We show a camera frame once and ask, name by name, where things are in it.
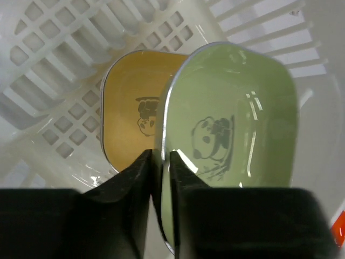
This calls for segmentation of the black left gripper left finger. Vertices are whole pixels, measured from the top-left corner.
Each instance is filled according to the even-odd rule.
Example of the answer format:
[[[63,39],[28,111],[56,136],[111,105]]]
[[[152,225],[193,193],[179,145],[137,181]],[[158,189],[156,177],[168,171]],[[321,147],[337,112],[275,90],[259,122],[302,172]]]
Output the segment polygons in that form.
[[[1,258],[143,258],[151,155],[85,193],[2,189]]]

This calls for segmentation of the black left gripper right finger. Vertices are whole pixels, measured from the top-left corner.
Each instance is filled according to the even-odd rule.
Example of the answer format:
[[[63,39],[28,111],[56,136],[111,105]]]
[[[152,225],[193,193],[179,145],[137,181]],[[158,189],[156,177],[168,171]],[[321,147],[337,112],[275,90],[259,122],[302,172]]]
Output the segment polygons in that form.
[[[300,188],[213,188],[170,154],[176,258],[338,258],[314,195]]]

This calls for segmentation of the green square panda plate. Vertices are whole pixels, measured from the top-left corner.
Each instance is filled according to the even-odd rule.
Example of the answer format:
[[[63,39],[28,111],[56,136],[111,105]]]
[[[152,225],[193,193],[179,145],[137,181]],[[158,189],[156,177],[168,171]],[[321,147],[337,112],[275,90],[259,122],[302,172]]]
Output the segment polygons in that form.
[[[230,42],[194,51],[168,79],[156,115],[154,206],[168,249],[175,250],[170,152],[211,187],[288,187],[298,121],[282,63]]]

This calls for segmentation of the yellow square panda plate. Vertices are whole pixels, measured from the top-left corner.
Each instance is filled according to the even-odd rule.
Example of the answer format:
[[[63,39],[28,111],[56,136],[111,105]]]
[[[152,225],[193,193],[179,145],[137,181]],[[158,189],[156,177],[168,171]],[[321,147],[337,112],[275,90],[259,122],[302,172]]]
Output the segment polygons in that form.
[[[155,141],[160,95],[187,55],[137,50],[119,58],[101,83],[101,147],[121,172]]]

